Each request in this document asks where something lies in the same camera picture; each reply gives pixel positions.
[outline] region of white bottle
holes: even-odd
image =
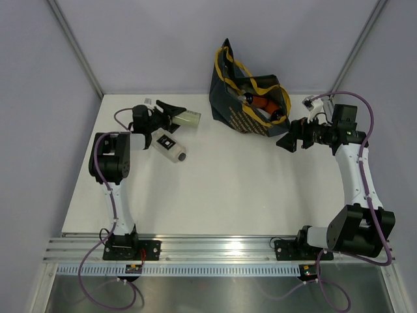
[[[152,134],[151,145],[174,163],[186,158],[186,148],[164,130],[157,130]]]

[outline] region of wall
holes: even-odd
[[[331,88],[376,0],[57,0],[105,93],[207,93],[229,37],[253,75]]]
[[[100,101],[43,0],[0,2],[0,311],[25,312]]]
[[[375,111],[369,166],[384,207],[395,212],[392,246],[417,308],[416,12],[417,1],[389,2],[340,90],[361,94]],[[342,103],[356,102],[344,98]],[[359,110],[360,128],[367,130],[366,109]]]

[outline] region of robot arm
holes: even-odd
[[[289,133],[277,142],[278,146],[290,152],[296,151],[297,140],[303,141],[304,149],[314,143],[328,145],[332,148],[339,164],[345,206],[328,227],[304,226],[298,232],[292,248],[309,250],[304,255],[308,253],[315,255],[317,250],[314,248],[326,248],[375,258],[383,248],[367,204],[367,195],[360,173],[358,155],[366,134],[356,131],[356,111],[356,106],[336,104],[331,125],[320,125],[318,119],[310,123],[307,119],[293,121]],[[382,233],[387,239],[394,227],[395,216],[393,212],[385,211],[378,199],[369,170],[368,153],[365,147],[362,161],[369,194],[375,210],[378,208],[375,212]]]

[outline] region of yellow trim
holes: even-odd
[[[285,90],[285,88],[280,86],[279,84],[273,85],[269,88],[260,88],[260,87],[258,87],[258,84],[256,83],[255,79],[252,77],[251,72],[240,61],[234,60],[232,58],[232,56],[229,53],[229,47],[220,48],[219,50],[217,50],[216,55],[214,56],[214,67],[216,68],[217,75],[219,76],[221,81],[225,82],[227,85],[229,85],[234,90],[236,90],[238,95],[242,94],[242,91],[236,86],[236,84],[234,83],[233,80],[223,77],[223,74],[222,74],[222,71],[220,70],[219,62],[218,62],[219,55],[223,52],[223,50],[226,50],[226,58],[230,62],[236,64],[236,66],[238,68],[242,69],[249,76],[252,87],[253,87],[253,89],[255,89],[255,92],[258,95],[262,96],[262,95],[267,94],[269,91],[273,90],[274,88],[281,88],[282,95],[283,95],[284,102],[285,102],[285,106],[287,107],[287,114],[291,111],[291,99],[289,98],[288,92]],[[248,106],[248,103],[246,101],[244,101],[242,103],[242,109],[252,119],[255,119],[259,124],[261,124],[265,127],[271,127],[273,125],[280,124],[280,123],[284,122],[284,120],[287,118],[286,116],[283,116],[278,121],[273,121],[273,122],[267,123],[267,122],[264,122],[258,115],[256,115],[256,113],[252,110],[252,108]]]

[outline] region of bag strap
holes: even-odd
[[[221,79],[221,81],[225,82],[227,85],[229,85],[234,90],[236,90],[236,92],[238,93],[238,95],[241,95],[242,94],[242,91],[236,86],[235,82],[233,80],[231,80],[230,78],[224,78],[223,77],[223,73],[220,70],[218,60],[219,60],[220,54],[224,50],[226,50],[226,58],[227,58],[227,60],[229,60],[231,63],[236,64],[236,66],[238,68],[240,68],[241,70],[243,70],[248,75],[248,77],[249,77],[249,79],[251,81],[252,87],[253,87],[253,89],[255,90],[255,92],[258,95],[263,96],[263,95],[267,94],[269,91],[271,91],[271,90],[273,90],[275,88],[281,88],[282,95],[284,97],[285,106],[287,107],[287,112],[290,112],[290,110],[291,110],[291,100],[290,100],[289,95],[288,95],[288,92],[285,90],[285,88],[282,87],[280,84],[273,85],[273,86],[271,86],[269,88],[260,88],[260,87],[258,87],[258,84],[256,83],[255,79],[253,78],[251,72],[243,65],[243,63],[241,63],[240,61],[234,60],[232,58],[232,56],[229,53],[229,47],[221,47],[219,50],[217,50],[216,55],[214,56],[214,66],[216,67],[217,75],[219,76],[219,78]],[[242,109],[252,119],[255,119],[258,123],[262,124],[265,127],[271,127],[272,125],[280,124],[280,123],[284,122],[284,120],[287,118],[287,116],[283,116],[278,121],[272,121],[270,123],[266,123],[258,115],[255,114],[255,112],[252,110],[252,108],[248,106],[248,103],[246,101],[244,101],[242,103]]]

